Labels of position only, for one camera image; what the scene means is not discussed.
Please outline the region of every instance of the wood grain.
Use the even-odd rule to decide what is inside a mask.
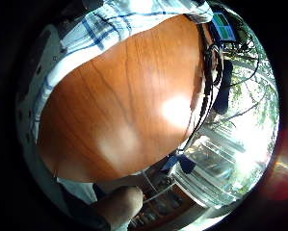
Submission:
[[[172,152],[192,131],[190,105],[201,106],[200,47],[195,23],[179,15],[69,73],[41,115],[39,152],[50,171],[113,180]]]

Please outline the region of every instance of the glass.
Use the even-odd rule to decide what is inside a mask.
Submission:
[[[224,58],[233,67],[226,86],[228,108],[225,113],[211,110],[186,151],[196,162],[194,171],[185,174],[180,166],[173,171],[198,202],[215,209],[242,199],[259,181],[271,159],[279,123],[275,77],[265,50],[246,22],[226,10],[240,38],[223,43]]]

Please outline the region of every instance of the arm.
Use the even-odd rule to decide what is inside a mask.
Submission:
[[[138,187],[120,187],[91,205],[117,230],[135,216],[143,206],[143,192]]]

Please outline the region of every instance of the blue object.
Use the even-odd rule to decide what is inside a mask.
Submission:
[[[171,169],[178,162],[180,163],[183,172],[186,174],[190,174],[193,171],[194,167],[196,166],[196,163],[190,158],[188,158],[185,154],[181,155],[173,154],[168,159],[168,161],[163,165],[161,171],[167,171]]]

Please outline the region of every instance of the plaid shirt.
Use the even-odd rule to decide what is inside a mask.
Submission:
[[[65,56],[45,73],[34,101],[31,121],[35,141],[38,139],[40,114],[50,93],[71,70],[118,42],[182,13],[195,23],[205,23],[213,17],[205,1],[192,0],[104,0],[102,7],[87,13],[61,40]]]

